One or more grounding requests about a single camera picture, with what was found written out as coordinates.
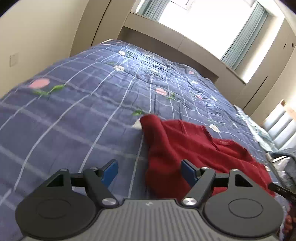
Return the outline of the red knit sweater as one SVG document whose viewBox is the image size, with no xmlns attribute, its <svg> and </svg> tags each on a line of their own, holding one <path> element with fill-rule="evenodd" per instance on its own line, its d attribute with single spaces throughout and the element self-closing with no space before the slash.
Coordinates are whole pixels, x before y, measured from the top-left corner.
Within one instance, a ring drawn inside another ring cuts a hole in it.
<svg viewBox="0 0 296 241">
<path fill-rule="evenodd" d="M 181 174 L 182 160 L 217 173 L 238 169 L 275 196 L 268 189 L 271 177 L 265 166 L 233 140 L 214 138 L 205 126 L 182 120 L 161 120 L 153 114 L 141 117 L 140 123 L 149 149 L 145 182 L 157 198 L 181 200 L 190 190 Z"/>
</svg>

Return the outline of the grey folded garment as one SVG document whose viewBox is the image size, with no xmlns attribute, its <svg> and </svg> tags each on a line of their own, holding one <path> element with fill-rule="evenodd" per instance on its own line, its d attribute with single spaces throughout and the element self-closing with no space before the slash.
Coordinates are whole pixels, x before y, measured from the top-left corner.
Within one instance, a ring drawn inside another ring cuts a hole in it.
<svg viewBox="0 0 296 241">
<path fill-rule="evenodd" d="M 295 148 L 271 152 L 271 163 L 283 185 L 295 189 Z"/>
</svg>

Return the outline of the light blue floral pillow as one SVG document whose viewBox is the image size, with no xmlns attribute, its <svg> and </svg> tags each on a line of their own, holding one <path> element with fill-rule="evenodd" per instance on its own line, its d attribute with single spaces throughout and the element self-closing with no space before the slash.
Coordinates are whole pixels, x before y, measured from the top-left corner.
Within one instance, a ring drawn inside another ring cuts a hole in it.
<svg viewBox="0 0 296 241">
<path fill-rule="evenodd" d="M 251 133 L 253 134 L 255 140 L 259 143 L 266 152 L 276 152 L 278 148 L 273 143 L 272 138 L 268 132 L 260 127 L 255 121 L 251 119 L 240 107 L 234 105 L 234 108 L 237 110 L 238 114 L 241 116 L 243 121 L 247 124 Z"/>
</svg>

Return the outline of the padded grey wooden headboard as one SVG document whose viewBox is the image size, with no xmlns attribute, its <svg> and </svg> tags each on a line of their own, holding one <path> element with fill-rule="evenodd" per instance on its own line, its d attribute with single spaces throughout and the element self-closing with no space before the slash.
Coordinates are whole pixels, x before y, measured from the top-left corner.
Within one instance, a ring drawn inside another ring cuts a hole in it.
<svg viewBox="0 0 296 241">
<path fill-rule="evenodd" d="M 279 150 L 295 148 L 295 110 L 284 99 L 264 120 L 262 127 Z"/>
</svg>

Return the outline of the blue plaid floral quilt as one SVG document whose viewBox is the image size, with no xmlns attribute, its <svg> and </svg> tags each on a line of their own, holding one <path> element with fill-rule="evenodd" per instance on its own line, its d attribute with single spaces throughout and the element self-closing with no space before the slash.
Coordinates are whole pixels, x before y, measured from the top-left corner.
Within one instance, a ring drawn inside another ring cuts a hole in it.
<svg viewBox="0 0 296 241">
<path fill-rule="evenodd" d="M 111 159 L 118 198 L 150 198 L 139 119 L 155 114 L 204 125 L 212 137 L 265 152 L 236 108 L 195 69 L 119 40 L 61 60 L 1 99 L 1 240 L 20 240 L 16 206 L 62 168 L 78 173 Z"/>
</svg>

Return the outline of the teal right curtain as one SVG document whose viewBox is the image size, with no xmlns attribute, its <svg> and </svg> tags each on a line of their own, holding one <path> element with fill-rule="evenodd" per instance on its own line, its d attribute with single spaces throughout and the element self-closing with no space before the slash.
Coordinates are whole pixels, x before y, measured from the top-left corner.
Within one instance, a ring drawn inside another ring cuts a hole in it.
<svg viewBox="0 0 296 241">
<path fill-rule="evenodd" d="M 247 22 L 221 58 L 221 61 L 230 69 L 235 71 L 240 65 L 262 29 L 267 17 L 267 10 L 256 1 L 255 7 Z"/>
</svg>

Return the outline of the teal curtain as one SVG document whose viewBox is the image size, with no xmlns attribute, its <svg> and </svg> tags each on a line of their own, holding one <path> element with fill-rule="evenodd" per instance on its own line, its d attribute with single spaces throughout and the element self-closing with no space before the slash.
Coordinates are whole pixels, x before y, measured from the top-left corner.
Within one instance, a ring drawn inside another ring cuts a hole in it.
<svg viewBox="0 0 296 241">
<path fill-rule="evenodd" d="M 235 71 L 240 65 L 262 29 L 267 17 L 267 10 L 256 1 L 255 7 L 247 22 L 221 58 L 221 61 L 230 69 Z"/>
<path fill-rule="evenodd" d="M 157 22 L 169 2 L 170 0 L 144 1 L 137 13 Z"/>
</svg>

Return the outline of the beige wardrobe window unit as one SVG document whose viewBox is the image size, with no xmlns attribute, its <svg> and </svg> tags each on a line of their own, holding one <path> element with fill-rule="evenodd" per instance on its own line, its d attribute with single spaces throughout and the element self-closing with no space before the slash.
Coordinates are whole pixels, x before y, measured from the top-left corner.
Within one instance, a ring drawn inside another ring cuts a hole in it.
<svg viewBox="0 0 296 241">
<path fill-rule="evenodd" d="M 138 1 L 89 1 L 70 54 L 108 39 L 121 39 L 173 62 L 184 63 L 211 79 L 218 90 L 253 114 L 272 89 L 295 50 L 288 22 L 269 16 L 237 71 L 169 27 L 138 15 Z"/>
</svg>

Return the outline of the teal left curtain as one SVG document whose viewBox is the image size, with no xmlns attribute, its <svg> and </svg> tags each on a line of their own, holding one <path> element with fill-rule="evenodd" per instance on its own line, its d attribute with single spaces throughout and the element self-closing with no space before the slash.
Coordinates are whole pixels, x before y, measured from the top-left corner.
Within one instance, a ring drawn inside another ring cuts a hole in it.
<svg viewBox="0 0 296 241">
<path fill-rule="evenodd" d="M 157 22 L 169 2 L 170 0 L 144 1 L 137 13 Z"/>
</svg>

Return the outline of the white wall socket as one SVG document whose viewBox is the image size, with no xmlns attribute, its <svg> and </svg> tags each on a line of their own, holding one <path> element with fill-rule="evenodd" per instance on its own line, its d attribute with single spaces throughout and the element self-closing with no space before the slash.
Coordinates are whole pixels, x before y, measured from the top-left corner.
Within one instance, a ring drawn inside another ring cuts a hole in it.
<svg viewBox="0 0 296 241">
<path fill-rule="evenodd" d="M 17 65 L 19 62 L 19 54 L 15 53 L 10 56 L 10 67 Z"/>
</svg>

